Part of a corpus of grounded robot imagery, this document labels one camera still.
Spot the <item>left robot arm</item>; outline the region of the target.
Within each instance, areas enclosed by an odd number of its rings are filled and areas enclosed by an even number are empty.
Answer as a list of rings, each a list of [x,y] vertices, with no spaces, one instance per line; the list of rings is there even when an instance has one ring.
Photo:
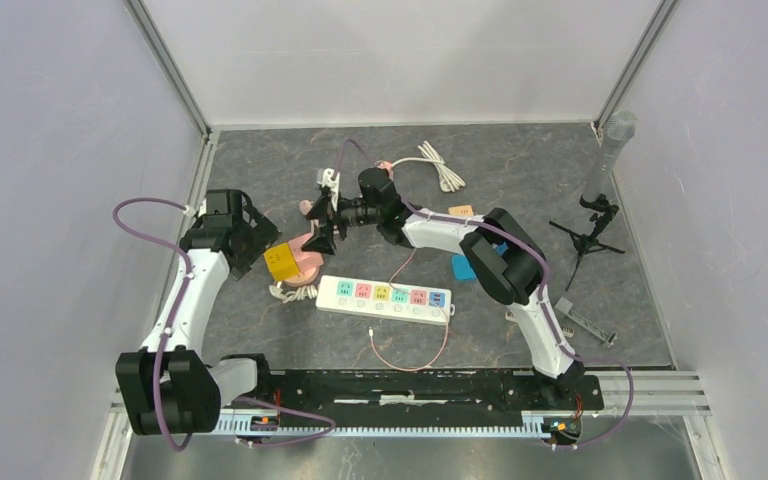
[[[177,258],[173,285],[153,327],[134,351],[119,355],[115,376],[133,432],[175,436],[212,431],[223,407],[241,399],[250,407],[266,405],[274,381],[262,354],[231,354],[209,365],[202,359],[207,325],[219,291],[239,280],[279,238],[277,227],[238,189],[214,189],[196,206],[170,201],[191,219],[177,241],[128,226],[122,201],[114,223],[126,233],[166,247]]]

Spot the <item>light blue plug adapter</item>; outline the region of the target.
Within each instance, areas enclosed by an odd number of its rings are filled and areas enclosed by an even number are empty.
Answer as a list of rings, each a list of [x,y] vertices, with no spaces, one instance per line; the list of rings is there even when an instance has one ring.
[[[476,273],[464,255],[453,255],[451,258],[451,268],[453,276],[457,281],[472,281],[477,278]]]

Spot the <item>tan cube adapter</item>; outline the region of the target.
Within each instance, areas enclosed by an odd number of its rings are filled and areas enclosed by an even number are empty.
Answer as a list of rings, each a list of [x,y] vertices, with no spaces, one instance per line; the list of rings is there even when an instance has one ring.
[[[474,215],[474,210],[471,205],[457,205],[450,207],[448,213],[457,217],[470,217]]]

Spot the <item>black microphone tripod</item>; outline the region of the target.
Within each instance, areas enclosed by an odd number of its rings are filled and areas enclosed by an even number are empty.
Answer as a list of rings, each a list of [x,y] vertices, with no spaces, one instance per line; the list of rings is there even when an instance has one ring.
[[[604,244],[599,241],[599,235],[614,220],[620,211],[620,207],[617,204],[611,203],[604,193],[598,194],[596,199],[593,201],[588,201],[581,197],[579,204],[582,207],[593,211],[593,214],[589,218],[589,221],[593,224],[593,229],[590,233],[578,233],[554,221],[549,221],[550,226],[569,235],[573,248],[576,252],[575,266],[565,286],[565,291],[568,291],[572,286],[574,278],[586,255],[602,251],[609,251],[619,255],[624,255],[626,253],[625,250]]]

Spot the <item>large white power strip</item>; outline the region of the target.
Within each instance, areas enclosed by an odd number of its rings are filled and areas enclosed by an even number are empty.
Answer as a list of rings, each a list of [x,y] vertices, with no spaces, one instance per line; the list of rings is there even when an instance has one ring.
[[[321,277],[315,306],[325,312],[440,327],[455,313],[448,289],[331,275]]]

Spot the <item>salmon plug on strip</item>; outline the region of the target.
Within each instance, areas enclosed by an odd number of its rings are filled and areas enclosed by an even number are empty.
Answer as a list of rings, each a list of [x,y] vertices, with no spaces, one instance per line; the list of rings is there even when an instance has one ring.
[[[389,178],[393,177],[393,165],[388,161],[378,161],[375,163],[375,167],[387,172]]]

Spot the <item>pink round socket stack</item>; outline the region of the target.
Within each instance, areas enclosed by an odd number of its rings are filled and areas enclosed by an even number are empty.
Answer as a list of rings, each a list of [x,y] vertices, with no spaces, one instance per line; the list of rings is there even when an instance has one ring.
[[[311,285],[319,275],[324,259],[321,254],[304,252],[300,257],[295,257],[298,273],[282,280],[283,284],[290,288],[299,288]]]

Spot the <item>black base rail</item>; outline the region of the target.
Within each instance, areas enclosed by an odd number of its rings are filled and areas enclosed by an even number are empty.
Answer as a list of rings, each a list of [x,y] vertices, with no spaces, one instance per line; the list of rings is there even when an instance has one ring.
[[[524,412],[564,416],[604,407],[594,375],[558,386],[529,370],[492,368],[273,371],[252,395],[342,428],[513,427]]]

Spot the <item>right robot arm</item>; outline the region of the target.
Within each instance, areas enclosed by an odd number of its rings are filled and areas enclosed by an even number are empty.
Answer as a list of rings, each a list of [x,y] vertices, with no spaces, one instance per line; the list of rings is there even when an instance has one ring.
[[[340,194],[334,169],[321,171],[317,183],[320,196],[306,215],[317,225],[303,250],[332,255],[349,228],[373,225],[391,245],[463,255],[484,292],[506,306],[519,326],[539,378],[540,400],[562,408],[577,396],[585,366],[562,335],[549,302],[550,268],[506,210],[459,217],[415,206],[397,192],[388,172],[376,167],[359,174],[361,194],[354,199]]]

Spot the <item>grey microphone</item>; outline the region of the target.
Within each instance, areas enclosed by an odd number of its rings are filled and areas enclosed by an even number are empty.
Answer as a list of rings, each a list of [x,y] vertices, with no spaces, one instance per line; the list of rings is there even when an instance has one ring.
[[[637,116],[628,110],[612,114],[602,129],[599,156],[587,176],[580,203],[587,208],[595,205],[606,186],[620,153],[636,133]]]

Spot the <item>yellow cube adapter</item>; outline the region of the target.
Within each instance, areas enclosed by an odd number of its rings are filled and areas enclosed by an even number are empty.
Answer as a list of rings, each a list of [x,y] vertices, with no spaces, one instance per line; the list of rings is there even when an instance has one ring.
[[[263,253],[263,258],[275,282],[283,282],[300,274],[300,268],[288,242],[268,248]]]

